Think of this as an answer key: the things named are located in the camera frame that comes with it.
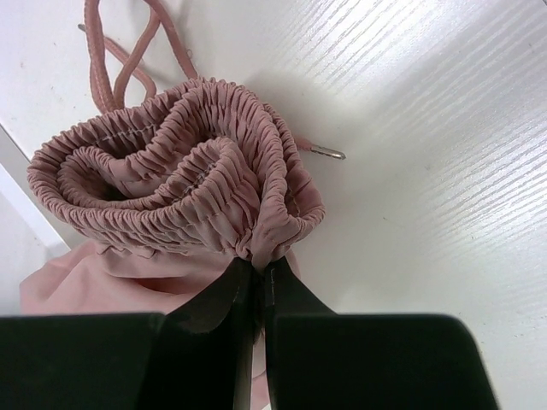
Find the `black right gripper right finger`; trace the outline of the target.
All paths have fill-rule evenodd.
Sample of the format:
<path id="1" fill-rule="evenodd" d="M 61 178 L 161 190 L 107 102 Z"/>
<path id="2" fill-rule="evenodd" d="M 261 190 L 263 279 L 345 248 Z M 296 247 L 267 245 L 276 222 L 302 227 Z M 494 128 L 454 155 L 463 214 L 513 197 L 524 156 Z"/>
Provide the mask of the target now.
<path id="1" fill-rule="evenodd" d="M 471 332 L 444 314 L 340 314 L 287 260 L 265 270 L 274 409 L 495 409 Z"/>

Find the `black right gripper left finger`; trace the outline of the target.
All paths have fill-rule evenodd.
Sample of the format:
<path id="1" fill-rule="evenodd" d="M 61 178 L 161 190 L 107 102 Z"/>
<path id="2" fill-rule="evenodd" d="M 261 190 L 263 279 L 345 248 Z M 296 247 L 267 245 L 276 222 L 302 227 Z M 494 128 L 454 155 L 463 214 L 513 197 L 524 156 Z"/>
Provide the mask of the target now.
<path id="1" fill-rule="evenodd" d="M 2 408 L 249 408 L 253 275 L 236 259 L 170 314 L 2 319 Z"/>

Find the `pink trousers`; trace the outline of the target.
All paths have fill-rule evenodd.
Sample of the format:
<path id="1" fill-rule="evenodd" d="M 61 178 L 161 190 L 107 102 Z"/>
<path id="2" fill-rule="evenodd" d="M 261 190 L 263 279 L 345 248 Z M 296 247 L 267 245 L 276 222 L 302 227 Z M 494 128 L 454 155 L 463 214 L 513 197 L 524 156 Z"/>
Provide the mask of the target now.
<path id="1" fill-rule="evenodd" d="M 283 118 L 242 85 L 201 78 L 163 5 L 131 52 L 84 6 L 91 94 L 99 116 L 54 136 L 32 158 L 39 202 L 86 242 L 21 283 L 23 317 L 162 313 L 181 308 L 232 261 L 253 275 L 251 402 L 272 407 L 266 268 L 323 220 L 319 191 Z"/>

